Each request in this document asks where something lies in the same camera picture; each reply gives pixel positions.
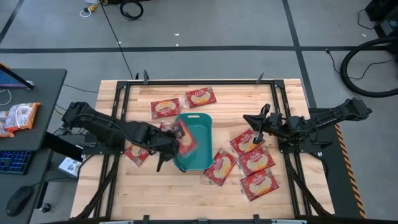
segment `keyboard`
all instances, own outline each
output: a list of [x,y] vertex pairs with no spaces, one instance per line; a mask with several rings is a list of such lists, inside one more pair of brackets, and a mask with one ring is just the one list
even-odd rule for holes
[[32,157],[31,151],[0,151],[0,174],[26,174]]

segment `black desk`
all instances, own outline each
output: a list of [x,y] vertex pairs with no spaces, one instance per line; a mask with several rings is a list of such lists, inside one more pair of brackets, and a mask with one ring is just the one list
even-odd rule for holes
[[14,138],[0,138],[1,150],[31,150],[36,151],[26,175],[0,174],[0,222],[29,223],[33,209],[37,207],[39,197],[46,183],[37,184],[29,202],[16,217],[6,215],[6,205],[10,196],[24,185],[32,185],[46,179],[50,158],[53,152],[42,149],[42,143],[47,134],[51,115],[58,100],[63,81],[67,74],[64,69],[13,69],[13,72],[35,83],[33,90],[11,90],[12,101],[7,106],[0,106],[0,111],[8,110],[18,103],[39,102],[39,107],[33,129],[17,131]]

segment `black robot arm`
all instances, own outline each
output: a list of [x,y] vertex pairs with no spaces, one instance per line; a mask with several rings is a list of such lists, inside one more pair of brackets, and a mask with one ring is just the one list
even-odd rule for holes
[[71,103],[62,117],[65,128],[85,128],[96,136],[97,141],[108,147],[124,147],[125,139],[147,149],[150,154],[159,152],[157,171],[164,161],[173,159],[180,147],[177,136],[182,130],[163,132],[146,122],[125,122],[95,111],[85,102]]
[[362,100],[356,98],[347,99],[335,108],[325,109],[319,116],[311,119],[304,119],[304,117],[299,116],[291,116],[285,119],[280,113],[271,113],[267,116],[270,107],[269,104],[266,104],[259,115],[243,115],[252,129],[258,131],[254,139],[256,144],[262,141],[262,132],[276,136],[283,142],[296,144],[308,138],[312,132],[337,124],[340,121],[361,121],[372,113],[372,110]]

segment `computer mouse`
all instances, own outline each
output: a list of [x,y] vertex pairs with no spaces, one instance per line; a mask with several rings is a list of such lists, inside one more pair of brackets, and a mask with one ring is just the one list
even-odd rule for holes
[[25,207],[33,193],[32,186],[23,186],[18,189],[8,200],[6,214],[9,217],[18,215]]

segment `teal plastic tray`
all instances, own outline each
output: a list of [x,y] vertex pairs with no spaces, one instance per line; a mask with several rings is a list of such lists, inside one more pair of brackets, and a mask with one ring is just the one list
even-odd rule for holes
[[198,143],[197,148],[187,156],[178,155],[178,161],[187,170],[205,170],[213,164],[213,144],[211,141],[212,120],[205,113],[184,113],[175,119],[182,119]]

